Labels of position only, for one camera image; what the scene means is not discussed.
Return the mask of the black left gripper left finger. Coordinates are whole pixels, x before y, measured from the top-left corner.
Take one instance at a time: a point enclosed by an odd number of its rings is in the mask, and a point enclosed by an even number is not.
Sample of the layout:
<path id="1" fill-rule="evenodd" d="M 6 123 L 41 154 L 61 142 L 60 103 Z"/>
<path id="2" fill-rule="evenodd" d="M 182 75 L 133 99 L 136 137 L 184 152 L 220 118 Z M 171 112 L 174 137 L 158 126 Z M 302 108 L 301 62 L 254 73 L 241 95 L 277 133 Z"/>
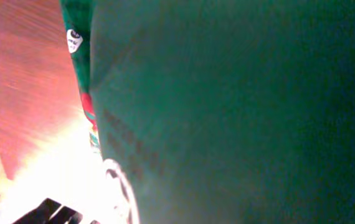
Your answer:
<path id="1" fill-rule="evenodd" d="M 17 219 L 13 224 L 46 224 L 60 207 L 60 203 L 47 198 L 38 207 Z"/>

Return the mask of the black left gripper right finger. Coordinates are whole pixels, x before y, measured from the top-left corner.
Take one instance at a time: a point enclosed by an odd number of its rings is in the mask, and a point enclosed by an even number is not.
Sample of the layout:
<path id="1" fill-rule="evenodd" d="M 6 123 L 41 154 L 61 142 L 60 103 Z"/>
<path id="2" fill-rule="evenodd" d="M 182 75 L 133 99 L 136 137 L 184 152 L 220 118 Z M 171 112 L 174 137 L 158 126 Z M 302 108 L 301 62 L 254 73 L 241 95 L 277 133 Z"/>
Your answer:
<path id="1" fill-rule="evenodd" d="M 79 224 L 83 215 L 76 210 L 61 206 L 49 218 L 48 224 Z"/>

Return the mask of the green Nescafe coffee bag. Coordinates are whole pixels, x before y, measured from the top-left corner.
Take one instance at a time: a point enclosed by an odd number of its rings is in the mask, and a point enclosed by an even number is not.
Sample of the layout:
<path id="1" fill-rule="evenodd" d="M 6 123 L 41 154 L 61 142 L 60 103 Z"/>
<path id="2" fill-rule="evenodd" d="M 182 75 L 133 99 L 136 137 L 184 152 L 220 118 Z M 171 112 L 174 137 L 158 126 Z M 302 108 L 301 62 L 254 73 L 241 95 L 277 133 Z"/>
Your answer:
<path id="1" fill-rule="evenodd" d="M 131 223 L 355 223 L 355 0 L 60 3 Z"/>

